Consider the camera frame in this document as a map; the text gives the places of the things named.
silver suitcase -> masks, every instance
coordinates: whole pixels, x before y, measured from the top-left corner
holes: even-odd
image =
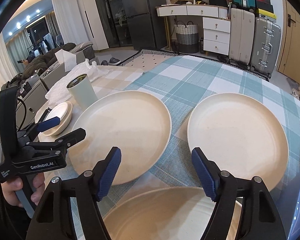
[[[249,64],[254,35],[254,17],[251,12],[231,8],[229,59]]]
[[[270,78],[279,53],[281,28],[260,17],[255,19],[255,27],[250,70],[256,69]]]

screw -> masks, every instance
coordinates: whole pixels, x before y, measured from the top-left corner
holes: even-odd
[[[230,173],[228,171],[221,171],[221,176],[229,177]]]
[[[258,176],[255,176],[254,181],[257,182],[257,183],[260,183],[262,181],[262,179]]]
[[[92,171],[85,171],[83,175],[85,177],[90,177],[92,175]]]
[[[51,182],[52,183],[57,183],[59,181],[59,177],[53,177]]]

plastic bag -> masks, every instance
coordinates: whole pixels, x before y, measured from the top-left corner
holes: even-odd
[[[109,70],[100,70],[95,61],[92,62],[92,66],[89,65],[89,60],[86,59],[75,66],[66,76],[61,78],[57,83],[55,83],[52,88],[45,95],[45,98],[49,101],[49,107],[54,108],[58,104],[68,101],[72,96],[67,89],[67,85],[71,80],[76,78],[81,74],[87,74],[90,82],[93,82],[98,77],[107,75]]]

plate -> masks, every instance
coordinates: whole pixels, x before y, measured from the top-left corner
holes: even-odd
[[[73,130],[86,130],[86,138],[68,149],[78,174],[92,170],[113,146],[122,160],[113,185],[126,183],[148,171],[167,147],[171,117],[165,104],[140,91],[106,96],[85,110]]]
[[[44,136],[48,137],[48,136],[60,134],[60,133],[62,133],[64,131],[64,129],[66,129],[66,127],[70,123],[71,117],[72,117],[73,104],[71,102],[69,102],[69,101],[66,101],[64,103],[67,104],[67,111],[64,114],[64,116],[62,117],[62,119],[60,118],[60,124],[57,125],[57,126],[55,126],[55,127],[53,127],[53,128],[51,128],[51,129],[49,129],[49,130],[44,131],[42,133]]]
[[[261,177],[269,191],[286,170],[289,150],[281,124],[262,103],[246,95],[205,98],[190,115],[187,135],[191,151],[200,147],[208,160],[235,177]]]
[[[170,187],[127,200],[104,223],[112,240],[200,240],[214,205],[202,188]],[[227,240],[235,239],[240,213],[236,202]]]
[[[57,105],[55,108],[51,110],[51,112],[47,115],[46,120],[52,119],[54,117],[59,117],[60,120],[66,115],[66,112],[68,110],[69,106],[67,102],[63,102],[59,105]]]

refrigerator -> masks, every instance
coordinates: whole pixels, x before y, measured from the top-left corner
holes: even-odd
[[[156,6],[166,0],[122,0],[134,49],[167,45],[164,19],[157,16]]]

